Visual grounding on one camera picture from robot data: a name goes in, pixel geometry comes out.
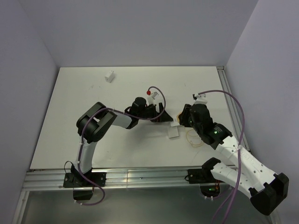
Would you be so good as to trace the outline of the white cube socket adapter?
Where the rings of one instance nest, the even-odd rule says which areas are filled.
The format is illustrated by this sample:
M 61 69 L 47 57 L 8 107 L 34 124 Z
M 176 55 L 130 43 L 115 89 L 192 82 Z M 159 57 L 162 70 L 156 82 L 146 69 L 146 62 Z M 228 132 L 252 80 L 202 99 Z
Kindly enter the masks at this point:
M 171 122 L 171 127 L 180 126 L 178 118 L 174 117 L 173 121 Z

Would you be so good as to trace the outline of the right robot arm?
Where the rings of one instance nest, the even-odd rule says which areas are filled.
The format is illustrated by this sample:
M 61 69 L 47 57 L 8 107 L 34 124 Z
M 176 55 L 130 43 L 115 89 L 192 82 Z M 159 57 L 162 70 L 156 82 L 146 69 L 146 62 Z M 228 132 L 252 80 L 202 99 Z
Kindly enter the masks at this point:
M 219 159 L 211 158 L 202 165 L 207 182 L 215 179 L 237 187 L 263 215 L 270 215 L 287 197 L 289 178 L 276 173 L 256 159 L 222 124 L 213 122 L 204 104 L 186 104 L 178 116 L 179 123 L 191 127 L 204 143 L 223 155 L 237 170 L 227 167 Z

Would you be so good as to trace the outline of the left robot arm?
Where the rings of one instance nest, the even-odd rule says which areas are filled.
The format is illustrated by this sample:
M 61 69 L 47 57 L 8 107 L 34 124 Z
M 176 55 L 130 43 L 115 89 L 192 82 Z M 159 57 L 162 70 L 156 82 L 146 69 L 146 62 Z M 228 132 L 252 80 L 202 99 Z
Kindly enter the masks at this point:
M 95 103 L 76 123 L 80 136 L 79 151 L 76 162 L 71 167 L 74 181 L 79 186 L 90 183 L 92 159 L 97 143 L 104 137 L 111 126 L 132 129 L 139 120 L 163 123 L 172 122 L 173 118 L 165 111 L 162 103 L 156 110 L 154 103 L 147 103 L 142 97 L 137 97 L 124 112 L 107 108 L 101 102 Z

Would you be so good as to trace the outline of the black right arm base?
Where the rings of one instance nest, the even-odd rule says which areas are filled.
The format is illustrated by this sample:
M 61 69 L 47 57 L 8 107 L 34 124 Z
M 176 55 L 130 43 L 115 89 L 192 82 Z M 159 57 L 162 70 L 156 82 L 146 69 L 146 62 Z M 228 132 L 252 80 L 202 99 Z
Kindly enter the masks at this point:
M 197 168 L 187 170 L 187 181 L 190 184 L 201 183 L 215 183 L 216 179 L 213 177 L 210 170 Z

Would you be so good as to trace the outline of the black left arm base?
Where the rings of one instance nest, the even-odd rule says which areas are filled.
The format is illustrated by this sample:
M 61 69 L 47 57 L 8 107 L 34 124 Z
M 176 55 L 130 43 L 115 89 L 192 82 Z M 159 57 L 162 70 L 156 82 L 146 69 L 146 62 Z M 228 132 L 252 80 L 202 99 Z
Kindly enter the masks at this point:
M 100 187 L 104 187 L 106 182 L 106 172 L 91 172 L 89 180 L 99 185 Z M 76 177 L 72 173 L 65 174 L 63 183 L 64 188 L 82 188 L 93 186 L 94 185 L 92 183 L 84 179 L 81 175 L 79 175 L 79 177 Z

